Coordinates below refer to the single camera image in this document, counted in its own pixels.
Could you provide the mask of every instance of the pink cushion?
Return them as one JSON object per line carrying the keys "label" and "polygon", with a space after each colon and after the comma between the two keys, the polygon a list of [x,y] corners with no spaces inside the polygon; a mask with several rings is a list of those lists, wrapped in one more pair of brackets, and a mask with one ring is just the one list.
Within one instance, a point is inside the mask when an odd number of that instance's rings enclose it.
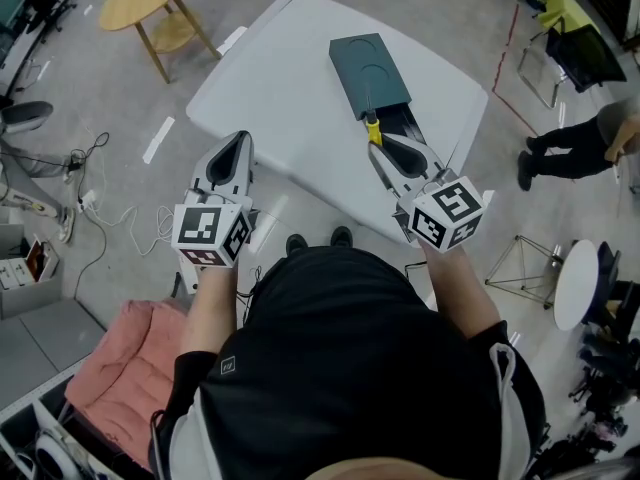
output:
{"label": "pink cushion", "polygon": [[67,400],[149,469],[149,421],[173,386],[185,315],[174,301],[128,301],[67,385]]}

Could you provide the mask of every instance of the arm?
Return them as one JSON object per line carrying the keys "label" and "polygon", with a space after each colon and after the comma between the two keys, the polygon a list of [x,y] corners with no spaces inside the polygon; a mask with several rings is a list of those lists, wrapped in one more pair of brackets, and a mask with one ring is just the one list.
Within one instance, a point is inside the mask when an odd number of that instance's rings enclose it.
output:
{"label": "arm", "polygon": [[500,314],[478,281],[462,247],[440,254],[422,244],[438,312],[451,320],[467,338],[501,321]]}
{"label": "arm", "polygon": [[636,133],[640,133],[640,114],[630,116],[623,121],[618,129],[616,138],[604,154],[605,159],[609,162],[617,162],[622,148]]}
{"label": "arm", "polygon": [[200,272],[196,293],[182,335],[180,353],[193,351],[218,354],[236,330],[238,270],[206,268]]}

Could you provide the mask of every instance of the black t-shirt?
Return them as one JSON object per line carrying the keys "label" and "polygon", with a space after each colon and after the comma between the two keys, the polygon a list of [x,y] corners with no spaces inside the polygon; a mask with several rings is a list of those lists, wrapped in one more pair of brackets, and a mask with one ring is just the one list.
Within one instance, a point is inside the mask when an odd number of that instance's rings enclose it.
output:
{"label": "black t-shirt", "polygon": [[[502,322],[465,339],[364,251],[300,251],[258,284],[246,325],[219,357],[176,360],[161,427],[186,413],[199,386],[225,480],[300,480],[376,456],[496,478],[501,414],[489,349],[508,344],[506,332]],[[544,402],[519,355],[513,387],[534,451]]]}

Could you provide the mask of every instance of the yellow object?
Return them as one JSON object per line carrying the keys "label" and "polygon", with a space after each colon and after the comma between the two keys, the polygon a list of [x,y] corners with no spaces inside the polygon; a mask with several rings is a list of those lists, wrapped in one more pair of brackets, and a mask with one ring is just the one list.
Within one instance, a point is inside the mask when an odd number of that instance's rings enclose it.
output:
{"label": "yellow object", "polygon": [[571,32],[586,25],[593,25],[600,33],[600,29],[589,18],[586,12],[575,0],[538,0],[547,7],[547,10],[538,14],[537,19],[545,30],[553,27],[557,32],[562,32],[562,25],[558,21],[564,19],[564,32]]}
{"label": "yellow object", "polygon": [[369,140],[378,146],[382,146],[382,134],[380,133],[380,120],[376,120],[375,123],[366,123],[369,129]]}
{"label": "yellow object", "polygon": [[[169,6],[171,0],[107,0],[102,6],[100,26],[104,30],[115,31],[135,26],[153,63],[165,82],[169,77],[162,67],[158,53],[167,53],[184,46],[194,35],[198,35],[205,46],[217,59],[221,56],[205,35],[193,14],[182,0],[173,0],[180,12]],[[141,21],[157,10],[164,8],[169,14],[151,34],[147,36]]]}

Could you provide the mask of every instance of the gray floor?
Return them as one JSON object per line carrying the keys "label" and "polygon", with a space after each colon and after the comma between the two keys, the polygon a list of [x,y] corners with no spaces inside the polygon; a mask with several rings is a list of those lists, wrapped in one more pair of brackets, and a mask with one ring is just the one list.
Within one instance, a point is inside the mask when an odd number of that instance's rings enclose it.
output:
{"label": "gray floor", "polygon": [[[273,0],[184,1],[198,13],[213,42],[221,44],[238,26],[250,25]],[[516,8],[513,0],[336,1],[421,42],[477,80],[489,93]],[[45,99],[53,103],[56,111],[41,129],[13,140],[32,150],[65,152],[71,148],[86,149],[97,134],[108,131],[110,142],[91,157],[84,187],[104,193],[100,215],[109,221],[116,221],[124,210],[137,205],[139,215],[134,233],[141,247],[147,248],[155,237],[156,208],[171,207],[181,201],[196,160],[210,147],[211,139],[187,119],[185,106],[215,67],[215,61],[201,44],[193,41],[165,58],[173,80],[171,85],[165,85],[135,30],[108,33],[99,28],[103,2],[77,0],[78,9],[64,20],[64,31],[53,33],[38,50],[36,62],[51,63],[42,80],[26,90],[21,99]],[[93,5],[93,9],[85,16],[83,10],[88,5]],[[497,93],[539,133],[562,122],[567,126],[592,117],[609,100],[606,89],[577,95],[570,87],[563,88],[558,110],[549,111],[518,79],[515,68],[522,48],[539,30],[530,16],[528,9],[519,9]],[[548,89],[552,70],[544,65],[543,56],[533,55],[528,64],[532,76]],[[153,162],[146,165],[142,154],[167,116],[173,116],[176,122]],[[623,164],[621,185],[615,183],[611,172],[606,172],[577,183],[536,179],[531,192],[524,194],[515,181],[515,160],[528,134],[527,127],[514,113],[490,95],[464,169],[464,174],[480,189],[496,190],[482,236],[467,247],[478,275],[483,278],[509,240],[521,233],[547,246],[560,243],[566,247],[574,238],[589,238],[596,243],[607,240],[614,249],[623,251],[621,277],[638,279],[639,209],[625,186],[627,166]],[[276,189],[280,182],[274,181],[269,173],[259,172],[258,180],[256,190],[266,199],[276,190],[296,191],[295,187]],[[43,186],[63,200],[72,200],[70,189],[57,180]],[[331,215],[335,212],[330,208],[326,211]],[[43,234],[54,230],[49,223],[36,222],[29,216],[25,219]],[[271,257],[263,268],[282,254],[289,229],[310,233],[296,219],[291,214],[283,220],[284,227],[270,232],[268,242],[275,245],[271,246]],[[332,219],[332,223],[340,221],[340,217]],[[164,243],[146,258],[139,257],[129,237],[129,225],[127,221],[107,230],[109,245],[105,257],[85,273],[78,292],[78,299],[105,324],[126,299],[159,299],[168,295],[177,269],[175,253]],[[316,231],[314,240],[317,238],[319,243],[325,231]],[[397,266],[420,259],[414,252],[398,251],[396,246],[371,236],[367,230],[358,230],[356,242]],[[84,218],[78,220],[71,244],[56,245],[64,258],[64,289],[69,296],[73,294],[79,270],[95,258],[101,246],[99,231]],[[250,273],[246,267],[245,271],[248,283]],[[412,271],[412,281],[421,293],[428,292],[425,271]],[[518,349],[529,361],[544,391],[554,431],[562,435],[575,424],[579,412],[566,394],[580,377],[576,353],[583,331],[563,333],[554,327],[551,313],[544,312],[539,305],[493,289],[489,292],[509,321],[510,329],[522,334]]]}

